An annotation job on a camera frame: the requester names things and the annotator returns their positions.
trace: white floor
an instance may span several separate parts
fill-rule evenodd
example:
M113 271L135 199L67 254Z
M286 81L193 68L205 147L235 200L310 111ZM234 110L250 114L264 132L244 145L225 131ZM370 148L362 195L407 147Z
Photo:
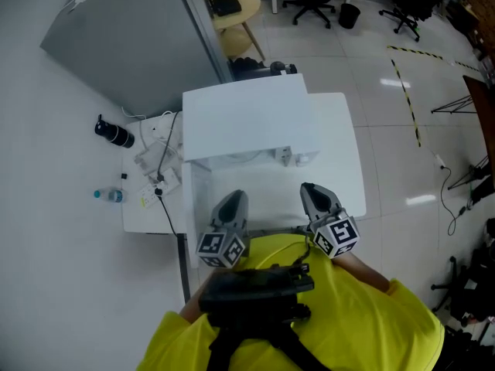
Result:
M357 223L363 240L356 253L386 277L402 281L432 307L443 293L432 292L430 286L447 277L449 257L469 262L484 222L495 216L495 197L484 199L459 218L455 234L449 237L451 217L439 202L447 172L439 169L433 157L439 153L452 169L451 184L469 164L475 165L486 155L477 115L430 113L468 94L462 75L480 75L454 61L476 66L476 60L467 39L437 15L420 22L421 39L416 43L407 28L396 35L396 21L378 15L391 5L367 0L352 1L361 15L354 29L342 28L338 24L342 2L331 2L336 14L327 10L331 29L311 12L294 26L292 18L299 8L284 9L282 0L278 0L277 15L271 13L270 0L262 0L261 11L249 25L267 56L267 65L274 60L294 63L310 93L346 95L367 199L367 214ZM389 45L439 54L444 60L397 52L387 49ZM260 59L253 47L244 55ZM391 59L408 87L422 139L420 148ZM465 185L444 191L443 197L457 214L468 195ZM205 271L200 271L199 280L204 277Z

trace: black cable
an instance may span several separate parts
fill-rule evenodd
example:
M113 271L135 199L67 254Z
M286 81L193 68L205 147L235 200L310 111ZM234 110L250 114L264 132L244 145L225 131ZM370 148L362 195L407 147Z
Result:
M308 234L306 234L306 236L305 236L305 238L304 238L304 243L306 244L306 252L305 252L305 253L304 253L301 257L298 257L298 259L297 259L297 260L295 260L295 261L292 263L292 265L302 264L302 262L303 262L306 258L308 258L308 256L309 256L309 252L311 251L311 247L310 247L310 245L309 245L309 241L308 241L308 239L309 239L309 235L308 235Z
M165 150L163 150L162 159L160 159L160 163L159 163L158 169L156 171L156 178L158 179L159 182L162 182L163 180L165 180L165 177L163 177L162 173L160 173L160 168L162 167L163 159L165 158L165 155L167 154L167 150L169 149L169 143L170 143L170 137L172 136L173 125L176 123L176 118L177 118L177 115L179 113L180 113L180 111L177 111L176 115L173 116L172 125L170 126L169 138L167 139L167 142L165 144Z
M170 228L172 228L172 232L176 236L176 238L179 239L176 231L173 229L172 220L170 219L169 212L167 211L167 208L165 207L165 203L163 203L162 194L163 194L163 191L161 189L155 189L155 195L159 199L160 203L162 204L163 210L165 210L165 214L167 215L167 219L169 219Z
M457 217L454 216L454 213L452 213L450 211L450 209L445 205L445 203L443 202L443 189L444 187L446 186L446 183L447 183L447 180L450 179L450 176L452 175L452 170L450 168L447 168L446 166L440 166L440 169L447 169L449 171L449 175L447 175L447 177L445 178L445 180L443 181L443 184L442 184L442 189L440 190L440 200L442 201L442 205L443 207L445 208L445 210L447 212L450 213L450 216L452 216L452 221L450 222L449 224L449 227L447 228L447 235L449 235L450 237L455 233L456 231L456 220L459 218L459 216L462 214L461 212L459 212L459 215ZM452 231L452 233L450 233L450 227L454 224L454 230Z

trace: white box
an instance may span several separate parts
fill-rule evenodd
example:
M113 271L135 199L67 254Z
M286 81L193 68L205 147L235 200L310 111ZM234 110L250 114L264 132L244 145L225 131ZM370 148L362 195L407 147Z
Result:
M184 162L209 170L274 160L307 165L320 148L311 103L302 74L185 92Z

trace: water bottle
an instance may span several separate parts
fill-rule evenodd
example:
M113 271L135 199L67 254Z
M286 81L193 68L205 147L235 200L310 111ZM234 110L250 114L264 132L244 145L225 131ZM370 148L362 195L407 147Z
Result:
M97 189L94 197L111 203L122 203L125 201L125 191L115 187Z

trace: trash bin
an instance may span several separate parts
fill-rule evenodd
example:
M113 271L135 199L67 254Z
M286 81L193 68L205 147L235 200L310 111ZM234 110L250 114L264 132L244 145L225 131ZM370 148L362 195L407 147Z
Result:
M356 24L361 11L352 4L344 3L340 6L339 24L346 29L352 29Z

